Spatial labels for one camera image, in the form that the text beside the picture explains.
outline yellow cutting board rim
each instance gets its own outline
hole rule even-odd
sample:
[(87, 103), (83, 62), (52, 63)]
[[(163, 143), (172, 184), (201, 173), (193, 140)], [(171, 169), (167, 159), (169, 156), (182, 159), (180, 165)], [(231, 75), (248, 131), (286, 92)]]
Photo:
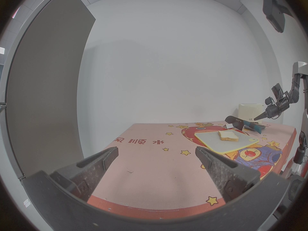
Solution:
[(197, 137), (197, 134), (200, 134), (200, 133), (195, 133), (195, 137), (196, 137), (199, 141), (201, 141), (201, 143), (203, 143), (203, 144), (204, 144), (208, 149), (210, 149), (211, 151), (213, 151), (213, 152), (215, 152), (215, 153), (217, 153), (217, 154), (220, 154), (220, 155), (224, 155), (224, 154), (230, 153), (230, 152), (236, 152), (236, 151), (239, 151), (239, 150), (241, 150), (241, 149), (244, 149), (244, 148), (246, 148), (246, 147), (248, 147), (248, 146), (251, 146), (251, 145), (256, 144), (256, 143), (259, 142), (259, 139), (255, 138), (255, 137), (252, 137), (252, 136), (250, 136), (250, 135), (245, 134), (245, 135), (247, 135), (247, 136), (250, 136), (250, 137), (256, 139), (256, 141), (253, 141), (251, 144), (245, 145), (245, 146), (243, 146), (243, 147), (237, 148), (236, 150), (230, 150), (230, 151), (227, 151), (227, 152), (223, 152), (223, 153), (222, 153), (222, 152), (217, 152), (217, 151), (213, 150), (212, 148), (210, 148), (205, 142), (203, 142), (201, 139), (199, 139), (199, 138)]

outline gray door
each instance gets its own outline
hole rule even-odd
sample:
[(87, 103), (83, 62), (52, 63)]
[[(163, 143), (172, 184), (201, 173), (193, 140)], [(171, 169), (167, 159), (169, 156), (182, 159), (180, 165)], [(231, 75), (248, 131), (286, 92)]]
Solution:
[(25, 31), (12, 60), (6, 119), (13, 153), (27, 177), (83, 159), (77, 82), (95, 18), (81, 0), (51, 0)]

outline yellow star print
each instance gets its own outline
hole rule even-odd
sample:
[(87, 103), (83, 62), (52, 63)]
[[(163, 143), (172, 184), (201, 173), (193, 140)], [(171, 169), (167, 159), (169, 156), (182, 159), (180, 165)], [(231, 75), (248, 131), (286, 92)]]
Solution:
[(277, 143), (275, 141), (268, 142), (268, 144), (270, 144), (270, 146), (277, 146), (277, 147), (280, 145), (280, 143)]
[(184, 154), (185, 156), (187, 156), (188, 154), (191, 154), (188, 150), (186, 151), (181, 151), (181, 154)]
[(212, 198), (212, 197), (209, 196), (209, 199), (206, 202), (210, 203), (211, 206), (214, 205), (214, 204), (218, 204), (217, 197)]
[(183, 128), (188, 128), (188, 126), (179, 125), (177, 126), (177, 128), (183, 129)]

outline cable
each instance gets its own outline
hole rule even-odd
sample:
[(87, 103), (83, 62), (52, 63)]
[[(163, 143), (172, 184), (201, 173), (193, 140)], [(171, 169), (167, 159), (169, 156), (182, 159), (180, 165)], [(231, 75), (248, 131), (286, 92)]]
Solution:
[(279, 116), (277, 116), (276, 118), (272, 118), (272, 119), (273, 119), (273, 120), (278, 119), (278, 118), (280, 117), (281, 114), (282, 114), (282, 113), (280, 113)]

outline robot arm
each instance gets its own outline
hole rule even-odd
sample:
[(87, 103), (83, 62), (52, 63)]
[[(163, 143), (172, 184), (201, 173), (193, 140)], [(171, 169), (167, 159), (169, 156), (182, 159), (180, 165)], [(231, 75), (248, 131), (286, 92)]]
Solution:
[(308, 64), (305, 62), (296, 62), (293, 64), (292, 72), (292, 87), (289, 92), (283, 93), (283, 90), (279, 83), (272, 87), (273, 94), (277, 100), (273, 103), (273, 99), (268, 97), (265, 99), (265, 104), (267, 108), (265, 111), (257, 116), (254, 120), (259, 120), (263, 118), (272, 118), (279, 116), (283, 111), (289, 108), (290, 103), (296, 103), (299, 99), (299, 82), (303, 79), (304, 82), (304, 94), (305, 94), (305, 110), (302, 119), (302, 128), (299, 134), (299, 147), (295, 153), (292, 162), (286, 167), (286, 174), (284, 177), (289, 177), (292, 174), (300, 174), (302, 170), (303, 159), (305, 156), (307, 148), (307, 138), (308, 138)]

